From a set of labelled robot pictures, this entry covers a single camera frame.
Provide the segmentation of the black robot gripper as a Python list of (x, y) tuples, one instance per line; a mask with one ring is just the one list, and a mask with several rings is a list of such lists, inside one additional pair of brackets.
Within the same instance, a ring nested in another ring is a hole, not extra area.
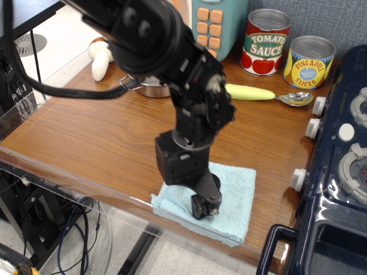
[(197, 220), (219, 213), (222, 195), (218, 177), (209, 171), (209, 153), (213, 137), (199, 146), (187, 146), (176, 131), (160, 134), (155, 139), (157, 166), (168, 185), (186, 186), (197, 195), (191, 197), (192, 214)]

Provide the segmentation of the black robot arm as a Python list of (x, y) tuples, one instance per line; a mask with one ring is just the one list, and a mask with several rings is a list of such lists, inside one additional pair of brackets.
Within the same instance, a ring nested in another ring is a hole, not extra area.
[(210, 146), (234, 119), (222, 65), (195, 42), (167, 1), (70, 1), (83, 21), (105, 36), (117, 66), (134, 79), (154, 76), (170, 88), (175, 128), (155, 140), (158, 169), (168, 185), (193, 190), (193, 216), (215, 215), (220, 180), (209, 171)]

